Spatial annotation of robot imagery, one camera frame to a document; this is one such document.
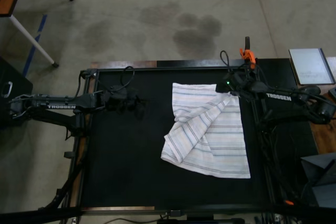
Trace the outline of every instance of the black cabinet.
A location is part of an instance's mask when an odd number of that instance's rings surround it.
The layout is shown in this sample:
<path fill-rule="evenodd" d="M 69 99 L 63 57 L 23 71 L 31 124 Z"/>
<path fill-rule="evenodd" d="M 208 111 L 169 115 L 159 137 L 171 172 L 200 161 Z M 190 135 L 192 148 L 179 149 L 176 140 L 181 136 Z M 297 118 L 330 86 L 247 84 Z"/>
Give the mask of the black cabinet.
<path fill-rule="evenodd" d="M 8 101 L 32 90 L 33 84 L 0 57 L 0 127 L 8 126 Z"/>

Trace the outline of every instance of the black mat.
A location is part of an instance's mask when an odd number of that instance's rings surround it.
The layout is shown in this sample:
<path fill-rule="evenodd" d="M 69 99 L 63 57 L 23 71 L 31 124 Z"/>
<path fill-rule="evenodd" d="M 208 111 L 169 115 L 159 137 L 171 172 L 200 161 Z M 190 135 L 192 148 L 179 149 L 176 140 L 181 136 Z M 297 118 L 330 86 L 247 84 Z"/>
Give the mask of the black mat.
<path fill-rule="evenodd" d="M 288 63 L 282 68 L 291 71 Z M 268 68 L 274 62 L 264 61 L 263 65 Z M 172 83 L 213 84 L 224 73 L 223 69 L 137 71 L 132 86 L 139 89 L 141 99 L 151 100 L 145 119 L 138 121 L 130 112 L 101 112 L 94 116 L 81 205 L 184 209 L 212 204 L 268 204 L 253 114 L 243 100 L 241 118 L 251 179 L 205 176 L 160 159 L 163 136 L 174 124 Z M 100 72 L 99 79 L 112 85 L 119 82 L 119 74 Z M 286 78 L 289 81 L 284 86 L 293 85 L 293 77 Z"/>

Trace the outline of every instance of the cabinet handle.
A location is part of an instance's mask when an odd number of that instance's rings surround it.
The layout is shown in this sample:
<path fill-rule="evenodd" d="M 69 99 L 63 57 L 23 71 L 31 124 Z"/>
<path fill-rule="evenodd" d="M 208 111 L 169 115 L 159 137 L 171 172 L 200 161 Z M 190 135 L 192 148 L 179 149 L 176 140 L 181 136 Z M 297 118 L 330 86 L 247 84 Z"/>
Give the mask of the cabinet handle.
<path fill-rule="evenodd" d="M 9 85 L 9 89 L 8 89 L 7 94 L 4 94 L 6 85 Z M 13 87 L 13 83 L 12 83 L 11 81 L 4 83 L 4 85 L 3 85 L 3 87 L 2 87 L 2 91 L 1 91 L 1 96 L 2 96 L 3 98 L 8 98 L 9 95 L 11 94 L 10 92 L 12 91 L 12 87 Z"/>

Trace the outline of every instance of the white paper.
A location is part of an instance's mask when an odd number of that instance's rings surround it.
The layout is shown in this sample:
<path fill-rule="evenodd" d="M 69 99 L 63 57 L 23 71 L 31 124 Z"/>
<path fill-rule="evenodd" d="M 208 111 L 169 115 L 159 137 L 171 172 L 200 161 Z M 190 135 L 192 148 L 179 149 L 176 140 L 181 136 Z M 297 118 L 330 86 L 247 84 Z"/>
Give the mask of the white paper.
<path fill-rule="evenodd" d="M 331 84 L 332 79 L 318 48 L 290 49 L 300 84 Z"/>

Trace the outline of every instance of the blue tape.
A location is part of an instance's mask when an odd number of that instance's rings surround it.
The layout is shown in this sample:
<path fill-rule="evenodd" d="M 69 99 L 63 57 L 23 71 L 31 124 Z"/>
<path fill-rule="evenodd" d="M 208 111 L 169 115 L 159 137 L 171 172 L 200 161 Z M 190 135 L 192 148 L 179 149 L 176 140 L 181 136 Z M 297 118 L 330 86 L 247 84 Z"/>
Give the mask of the blue tape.
<path fill-rule="evenodd" d="M 41 37 L 41 34 L 37 35 L 36 38 L 35 38 L 35 40 L 38 42 L 40 40 L 40 37 Z M 32 48 L 29 51 L 28 59 L 26 60 L 25 67 L 24 67 L 23 72 L 22 72 L 22 74 L 23 74 L 24 77 L 26 77 L 26 75 L 28 73 L 28 69 L 29 69 L 30 64 L 32 62 L 35 50 L 36 50 L 36 47 L 32 46 Z"/>
<path fill-rule="evenodd" d="M 44 28 L 44 25 L 45 25 L 46 21 L 47 21 L 47 16 L 48 16 L 47 14 L 43 15 L 42 20 L 41 20 L 41 22 L 40 22 L 40 25 L 39 25 L 39 27 L 38 27 L 38 30 L 37 30 L 37 31 L 38 31 L 40 34 L 37 35 L 36 38 L 35 38 L 35 40 L 36 40 L 37 42 L 40 40 L 41 32 L 42 32 L 42 30 L 43 30 L 43 28 Z M 23 74 L 24 77 L 26 77 L 26 75 L 27 75 L 27 73 L 28 73 L 30 64 L 31 64 L 31 62 L 32 62 L 32 60 L 33 60 L 33 56 L 34 56 L 35 50 L 36 50 L 36 48 L 35 48 L 34 46 L 32 46 L 31 49 L 30 49 L 30 51 L 29 51 L 29 54 L 28 54 L 28 58 L 27 58 L 27 60 L 26 60 L 25 67 L 23 68 L 23 72 L 22 72 L 22 74 Z"/>
<path fill-rule="evenodd" d="M 39 26 L 39 28 L 37 30 L 39 33 L 43 30 L 44 24 L 46 23 L 46 20 L 47 20 L 47 16 L 48 15 L 46 14 L 46 15 L 43 15 L 43 17 L 42 17 L 40 26 Z"/>

